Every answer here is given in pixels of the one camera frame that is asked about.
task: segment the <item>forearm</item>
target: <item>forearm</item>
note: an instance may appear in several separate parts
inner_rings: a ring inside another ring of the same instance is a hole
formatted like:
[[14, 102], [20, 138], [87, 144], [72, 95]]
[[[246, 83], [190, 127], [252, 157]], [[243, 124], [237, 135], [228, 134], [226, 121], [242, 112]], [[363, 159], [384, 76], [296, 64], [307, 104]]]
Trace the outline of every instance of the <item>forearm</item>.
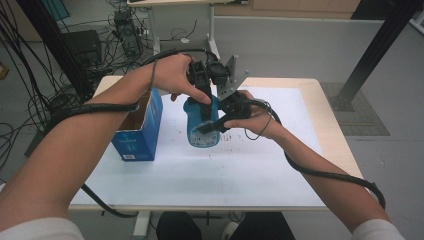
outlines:
[[[347, 174], [327, 161], [285, 128], [280, 128], [274, 140], [298, 165], [317, 171]], [[389, 221], [385, 211], [369, 192], [356, 184], [322, 177], [303, 175], [326, 206], [353, 231], [361, 223], [370, 219]]]
[[[88, 103], [136, 102], [146, 92], [151, 73], [149, 67], [135, 71]], [[68, 204], [97, 165], [126, 115], [83, 114], [53, 128], [0, 195], [1, 205], [8, 206], [0, 208], [1, 215], [8, 216], [8, 224], [66, 217]]]

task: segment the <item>cardboard box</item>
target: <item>cardboard box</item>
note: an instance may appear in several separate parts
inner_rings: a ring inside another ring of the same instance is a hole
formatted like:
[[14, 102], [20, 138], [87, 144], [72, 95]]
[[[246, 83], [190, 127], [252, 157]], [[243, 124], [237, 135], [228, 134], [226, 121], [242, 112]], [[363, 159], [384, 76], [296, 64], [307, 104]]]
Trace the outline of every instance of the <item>cardboard box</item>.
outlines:
[[152, 89], [140, 99], [140, 108], [129, 113], [112, 139], [124, 161], [153, 161], [162, 117], [162, 98]]

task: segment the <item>black pole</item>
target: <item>black pole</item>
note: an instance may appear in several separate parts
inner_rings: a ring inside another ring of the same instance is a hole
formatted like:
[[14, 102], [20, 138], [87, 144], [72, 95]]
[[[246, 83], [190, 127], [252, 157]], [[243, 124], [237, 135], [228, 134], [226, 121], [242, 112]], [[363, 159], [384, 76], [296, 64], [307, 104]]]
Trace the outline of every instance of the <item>black pole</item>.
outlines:
[[397, 1], [392, 12], [378, 30], [339, 94], [330, 97], [330, 103], [334, 110], [354, 110], [351, 103], [355, 95], [405, 28], [406, 24], [408, 24], [421, 2], [422, 0]]
[[17, 2], [68, 77], [80, 99], [83, 101], [90, 99], [94, 89], [68, 49], [56, 21], [47, 11], [42, 0], [17, 0]]

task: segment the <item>table leg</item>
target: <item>table leg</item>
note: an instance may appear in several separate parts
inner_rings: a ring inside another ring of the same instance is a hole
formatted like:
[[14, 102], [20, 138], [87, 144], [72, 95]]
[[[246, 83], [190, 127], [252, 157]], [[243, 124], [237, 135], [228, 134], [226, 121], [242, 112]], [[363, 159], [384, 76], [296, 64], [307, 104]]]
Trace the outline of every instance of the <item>table leg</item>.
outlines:
[[424, 11], [417, 17], [417, 19], [409, 20], [409, 23], [412, 24], [418, 31], [424, 34], [424, 27], [421, 25], [424, 23]]
[[215, 16], [215, 7], [213, 3], [210, 3], [209, 4], [209, 33], [207, 34], [208, 43], [209, 43], [209, 48], [211, 49], [211, 52], [213, 52], [218, 57], [218, 59], [221, 59], [221, 57], [219, 56], [218, 47], [216, 46], [216, 43], [215, 43], [214, 16]]
[[153, 13], [152, 7], [147, 7], [146, 10], [147, 10], [148, 18], [149, 18], [149, 23], [150, 23], [150, 32], [152, 34], [153, 55], [156, 55], [156, 54], [160, 53], [160, 41], [159, 41], [159, 37], [157, 36], [157, 33], [156, 33], [155, 15]]
[[149, 229], [150, 211], [138, 212], [135, 221], [134, 233], [131, 240], [143, 240], [147, 237], [147, 230]]

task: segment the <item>white table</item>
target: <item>white table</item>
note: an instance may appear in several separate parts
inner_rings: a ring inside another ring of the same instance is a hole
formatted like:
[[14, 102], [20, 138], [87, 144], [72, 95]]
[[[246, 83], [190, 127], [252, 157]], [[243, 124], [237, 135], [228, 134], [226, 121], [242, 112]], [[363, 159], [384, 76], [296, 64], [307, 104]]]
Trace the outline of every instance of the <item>white table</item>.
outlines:
[[[105, 77], [96, 93], [119, 79]], [[349, 174], [362, 177], [318, 81], [247, 78], [240, 89], [248, 86], [255, 87], [250, 89], [255, 97], [270, 101], [283, 124], [307, 145]], [[113, 208], [140, 211], [137, 226], [141, 229], [147, 227], [150, 211], [327, 209], [275, 143], [265, 138], [252, 142], [242, 130], [231, 129], [215, 147], [191, 147], [182, 98], [176, 103], [171, 103], [169, 96], [162, 98], [156, 159], [123, 162], [109, 145], [87, 180]], [[82, 191], [70, 208], [101, 209]]]
[[[232, 0], [144, 0], [133, 3], [128, 1], [127, 4], [129, 7], [142, 7], [147, 10], [153, 40], [154, 54], [160, 52], [160, 39], [158, 37], [157, 31], [161, 25], [163, 26], [172, 24], [172, 22], [178, 21], [181, 18], [204, 18], [209, 19], [209, 32], [207, 33], [207, 39], [210, 50], [217, 55], [218, 59], [220, 59], [214, 38], [214, 4], [226, 3], [230, 1]], [[160, 23], [160, 18], [165, 16], [168, 22]]]

